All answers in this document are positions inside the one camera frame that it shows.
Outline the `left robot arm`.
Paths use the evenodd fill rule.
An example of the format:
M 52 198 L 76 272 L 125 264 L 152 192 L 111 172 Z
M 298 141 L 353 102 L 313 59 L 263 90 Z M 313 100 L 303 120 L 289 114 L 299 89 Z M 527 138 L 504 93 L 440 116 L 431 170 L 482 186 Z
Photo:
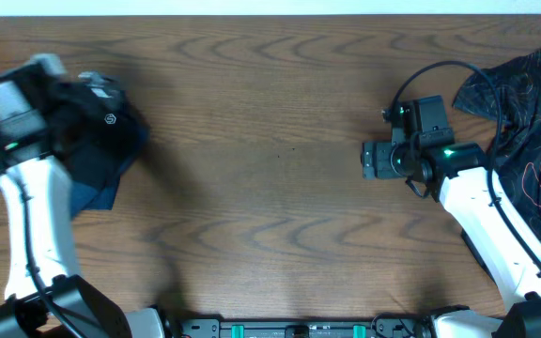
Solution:
M 131 337 L 123 311 L 81 272 L 71 220 L 78 195 L 118 182 L 142 138 L 117 84 L 96 72 L 76 82 L 38 54 L 0 75 L 0 192 L 10 268 L 0 337 Z

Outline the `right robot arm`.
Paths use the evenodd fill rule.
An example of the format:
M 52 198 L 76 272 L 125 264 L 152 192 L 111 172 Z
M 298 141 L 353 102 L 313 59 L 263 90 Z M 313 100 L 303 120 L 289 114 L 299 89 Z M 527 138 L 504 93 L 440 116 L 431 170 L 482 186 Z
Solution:
M 412 324 L 405 337 L 541 337 L 541 240 L 505 194 L 487 155 L 476 143 L 457 143 L 439 96 L 395 103 L 383 111 L 388 141 L 363 143 L 363 176 L 404 179 L 422 198 L 432 197 L 462 227 L 478 264 L 497 286 L 504 318 L 465 306 L 438 310 Z

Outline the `plain black t-shirt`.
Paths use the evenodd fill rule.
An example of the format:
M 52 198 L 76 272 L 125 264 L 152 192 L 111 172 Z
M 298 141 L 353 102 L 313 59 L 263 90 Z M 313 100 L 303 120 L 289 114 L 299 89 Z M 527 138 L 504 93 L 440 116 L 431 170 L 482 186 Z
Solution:
M 54 84 L 49 93 L 55 104 L 49 116 L 57 141 L 55 151 L 68 170 L 69 157 L 85 146 L 96 147 L 97 154 L 106 160 L 120 162 L 129 150 L 129 141 L 136 137 L 134 129 L 144 127 L 148 131 L 125 90 L 123 105 L 115 111 L 109 110 L 81 81 Z

